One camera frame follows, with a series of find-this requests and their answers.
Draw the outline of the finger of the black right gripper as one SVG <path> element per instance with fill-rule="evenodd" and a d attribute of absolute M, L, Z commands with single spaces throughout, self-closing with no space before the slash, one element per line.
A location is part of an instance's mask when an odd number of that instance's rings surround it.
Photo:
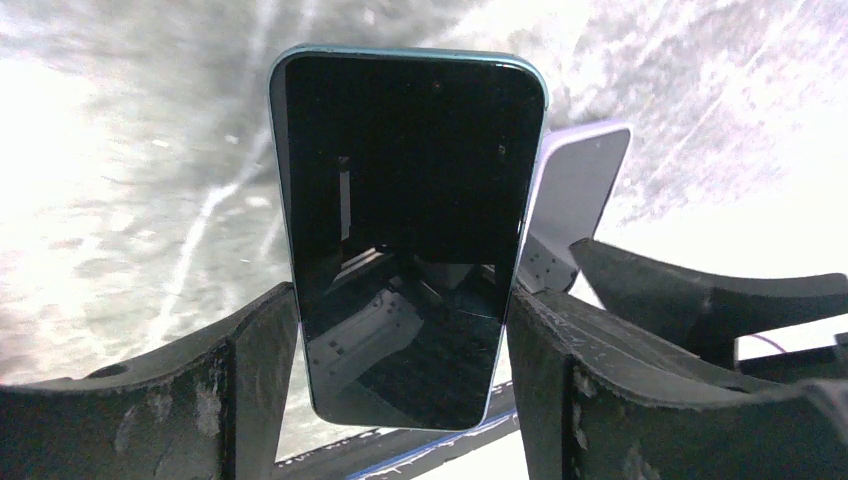
<path fill-rule="evenodd" d="M 739 337 L 843 315 L 847 278 L 756 279 L 700 272 L 583 239 L 570 252 L 610 313 L 730 367 Z"/>

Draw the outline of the green-edged smartphone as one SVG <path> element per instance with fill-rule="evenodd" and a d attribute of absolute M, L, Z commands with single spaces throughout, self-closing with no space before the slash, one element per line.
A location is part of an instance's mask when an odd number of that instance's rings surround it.
<path fill-rule="evenodd" d="M 479 425 L 542 171 L 541 73 L 505 53 L 299 45 L 269 106 L 315 413 Z"/>

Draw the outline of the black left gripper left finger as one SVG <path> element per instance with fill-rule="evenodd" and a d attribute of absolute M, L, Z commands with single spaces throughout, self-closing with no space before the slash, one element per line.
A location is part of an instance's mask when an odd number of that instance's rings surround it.
<path fill-rule="evenodd" d="M 269 479 L 297 321 L 281 283 L 228 317 L 81 379 L 1 390 L 5 479 Z"/>

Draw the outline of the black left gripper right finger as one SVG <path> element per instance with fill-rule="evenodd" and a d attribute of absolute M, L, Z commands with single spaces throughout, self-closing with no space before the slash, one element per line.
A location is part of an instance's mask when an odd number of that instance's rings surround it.
<path fill-rule="evenodd" d="M 567 294 L 516 291 L 508 350 L 533 479 L 843 479 L 847 384 L 776 383 Z"/>

